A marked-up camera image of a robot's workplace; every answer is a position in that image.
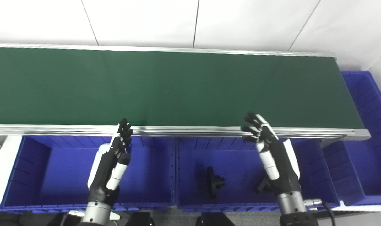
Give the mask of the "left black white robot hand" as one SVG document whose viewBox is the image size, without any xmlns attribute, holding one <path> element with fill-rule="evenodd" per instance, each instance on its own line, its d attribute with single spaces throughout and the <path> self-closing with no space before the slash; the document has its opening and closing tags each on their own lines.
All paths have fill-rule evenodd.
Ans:
<svg viewBox="0 0 381 226">
<path fill-rule="evenodd" d="M 131 160 L 132 134 L 131 124 L 123 118 L 106 150 L 96 153 L 89 177 L 88 202 L 114 205 L 120 192 L 120 181 Z"/>
</svg>

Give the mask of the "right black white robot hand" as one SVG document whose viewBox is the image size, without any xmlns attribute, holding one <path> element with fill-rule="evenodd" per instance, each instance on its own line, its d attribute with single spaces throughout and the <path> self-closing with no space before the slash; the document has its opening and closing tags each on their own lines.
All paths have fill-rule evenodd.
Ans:
<svg viewBox="0 0 381 226">
<path fill-rule="evenodd" d="M 260 114 L 249 112 L 245 121 L 250 125 L 241 127 L 243 132 L 247 132 L 242 140 L 255 143 L 273 194 L 279 196 L 283 193 L 301 192 L 299 167 L 289 157 L 289 153 L 293 151 L 290 140 L 281 141 Z"/>
</svg>

